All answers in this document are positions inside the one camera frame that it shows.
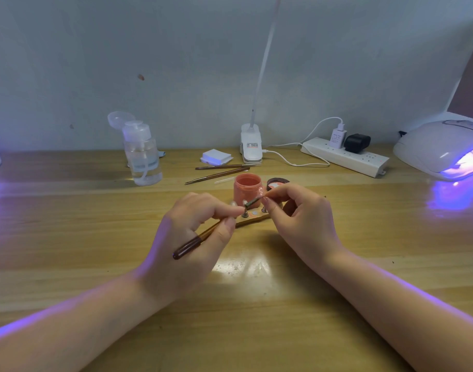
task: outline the hand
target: hand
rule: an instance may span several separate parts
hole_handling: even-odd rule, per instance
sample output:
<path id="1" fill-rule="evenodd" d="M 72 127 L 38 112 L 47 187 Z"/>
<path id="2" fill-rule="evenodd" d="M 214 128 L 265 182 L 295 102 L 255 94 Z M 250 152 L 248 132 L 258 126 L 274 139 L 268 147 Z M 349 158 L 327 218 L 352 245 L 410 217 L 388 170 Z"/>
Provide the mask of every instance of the hand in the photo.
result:
<path id="1" fill-rule="evenodd" d="M 162 303 L 161 307 L 204 281 L 232 237 L 235 217 L 244 210 L 242 206 L 225 204 L 208 193 L 189 193 L 165 214 L 147 258 L 136 271 L 148 292 Z M 199 248 L 174 260 L 173 252 L 194 238 L 195 231 L 209 218 L 224 221 Z"/>
<path id="2" fill-rule="evenodd" d="M 278 203 L 286 202 L 283 209 Z M 262 199 L 279 234 L 316 273 L 334 251 L 344 250 L 336 234 L 329 201 L 313 191 L 288 183 Z"/>

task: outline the fingernail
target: fingernail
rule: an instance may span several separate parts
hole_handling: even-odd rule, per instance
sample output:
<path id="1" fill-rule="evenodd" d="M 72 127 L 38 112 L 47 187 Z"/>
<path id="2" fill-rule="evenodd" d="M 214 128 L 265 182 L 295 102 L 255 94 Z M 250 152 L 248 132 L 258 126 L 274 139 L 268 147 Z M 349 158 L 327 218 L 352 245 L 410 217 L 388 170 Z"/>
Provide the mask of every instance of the fingernail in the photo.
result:
<path id="1" fill-rule="evenodd" d="M 235 229 L 235 224 L 236 224 L 235 218 L 228 217 L 223 221 L 223 223 L 225 224 L 226 229 L 228 230 L 228 232 L 230 234 L 232 234 L 233 230 Z"/>

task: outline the uv nail lamp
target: uv nail lamp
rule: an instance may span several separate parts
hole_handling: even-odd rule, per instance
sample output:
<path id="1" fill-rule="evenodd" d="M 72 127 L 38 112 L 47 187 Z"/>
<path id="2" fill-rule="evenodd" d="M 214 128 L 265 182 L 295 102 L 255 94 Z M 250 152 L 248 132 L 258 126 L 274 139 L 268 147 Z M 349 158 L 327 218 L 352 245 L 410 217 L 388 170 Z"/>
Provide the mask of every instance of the uv nail lamp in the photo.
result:
<path id="1" fill-rule="evenodd" d="M 438 179 L 465 179 L 473 174 L 473 121 L 421 125 L 401 137 L 393 152 L 408 165 Z"/>

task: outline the table surface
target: table surface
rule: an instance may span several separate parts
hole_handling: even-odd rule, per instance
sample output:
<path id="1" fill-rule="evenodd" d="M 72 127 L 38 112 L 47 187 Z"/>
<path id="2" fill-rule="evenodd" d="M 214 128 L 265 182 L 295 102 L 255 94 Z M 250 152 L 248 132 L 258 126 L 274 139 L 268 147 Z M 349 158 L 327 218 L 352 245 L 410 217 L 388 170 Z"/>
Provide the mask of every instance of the table surface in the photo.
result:
<path id="1" fill-rule="evenodd" d="M 277 149 L 295 163 L 316 162 Z M 390 146 L 370 151 L 393 156 Z M 232 163 L 241 162 L 236 149 Z M 203 150 L 172 150 L 164 178 L 137 187 L 122 151 L 3 155 L 0 326 L 135 267 L 188 191 L 223 201 L 233 182 L 184 182 Z M 378 179 L 332 165 L 266 157 L 253 173 L 284 177 L 331 201 L 346 247 L 473 315 L 473 176 L 432 180 L 396 158 Z M 236 230 L 205 284 L 113 344 L 86 371 L 401 371 L 410 367 L 277 234 L 271 220 Z"/>

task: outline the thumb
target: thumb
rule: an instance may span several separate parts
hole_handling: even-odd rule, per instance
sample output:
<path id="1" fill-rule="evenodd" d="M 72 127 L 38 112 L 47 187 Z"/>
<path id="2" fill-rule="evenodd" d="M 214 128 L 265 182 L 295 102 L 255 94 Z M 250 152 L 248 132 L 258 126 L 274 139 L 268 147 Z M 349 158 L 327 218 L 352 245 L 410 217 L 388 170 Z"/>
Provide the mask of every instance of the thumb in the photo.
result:
<path id="1" fill-rule="evenodd" d="M 274 202 L 269 197 L 263 197 L 262 202 L 264 203 L 264 206 L 266 207 L 266 210 L 268 211 L 275 225 L 278 226 L 287 221 L 287 218 L 289 218 L 289 216 L 283 211 L 280 206 L 278 206 L 276 202 Z"/>
<path id="2" fill-rule="evenodd" d="M 228 217 L 223 220 L 216 229 L 212 232 L 210 237 L 204 242 L 204 249 L 210 255 L 215 256 L 216 260 L 230 241 L 235 230 L 236 220 L 233 217 Z"/>

